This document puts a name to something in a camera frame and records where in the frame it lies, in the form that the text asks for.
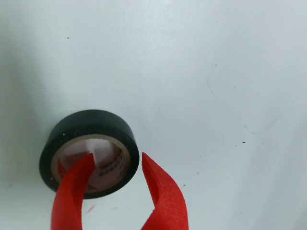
tape roll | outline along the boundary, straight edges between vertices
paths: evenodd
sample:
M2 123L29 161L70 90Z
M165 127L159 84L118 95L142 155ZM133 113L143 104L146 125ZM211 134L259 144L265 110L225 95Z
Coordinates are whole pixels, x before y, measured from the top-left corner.
M139 151L128 124L102 110L84 110L61 120L43 149L39 171L56 191L67 170L86 154L96 164L84 199L111 194L126 185L137 171Z

red plastic part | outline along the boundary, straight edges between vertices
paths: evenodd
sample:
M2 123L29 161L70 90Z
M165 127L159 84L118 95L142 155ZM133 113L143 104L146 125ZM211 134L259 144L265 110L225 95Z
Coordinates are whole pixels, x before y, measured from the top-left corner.
M142 230L188 230L187 207L176 182L145 153L142 168L155 206ZM83 196L94 169L89 154L68 170L54 200L51 230L82 230Z

black electrical tape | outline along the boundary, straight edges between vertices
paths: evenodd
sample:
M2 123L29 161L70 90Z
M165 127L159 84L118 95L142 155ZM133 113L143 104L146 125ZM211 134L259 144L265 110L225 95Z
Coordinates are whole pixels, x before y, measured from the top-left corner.
M113 182L102 188L89 186L84 198L97 198L111 194L126 185L137 171L139 151L128 124L119 116L102 110L76 112L61 120L52 130L39 161L39 171L46 185L56 191L61 181L59 166L64 146L80 139L106 139L115 144L119 153L105 167L97 168L98 180L110 178Z

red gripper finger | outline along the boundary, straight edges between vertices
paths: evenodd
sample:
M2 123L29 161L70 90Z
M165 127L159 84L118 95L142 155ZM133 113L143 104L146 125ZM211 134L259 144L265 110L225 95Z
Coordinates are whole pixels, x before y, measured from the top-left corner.
M89 154L65 174L53 203L51 230L82 230L83 196L94 169L94 157Z
M186 202L176 182L145 153L142 168L155 207L142 230L188 230Z
M155 206L142 229L188 230L185 200L175 181L145 153L142 166ZM83 196L94 169L94 157L89 154L68 170L54 200L51 230L82 230Z

electrical tape roll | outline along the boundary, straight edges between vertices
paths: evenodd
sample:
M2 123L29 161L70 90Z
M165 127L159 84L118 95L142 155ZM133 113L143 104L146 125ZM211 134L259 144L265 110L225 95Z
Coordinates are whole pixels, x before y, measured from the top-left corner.
M73 163L90 153L94 154L96 169L84 199L122 188L136 173L140 160L132 130L122 118L107 111L84 110L53 128L39 162L43 181L56 191Z

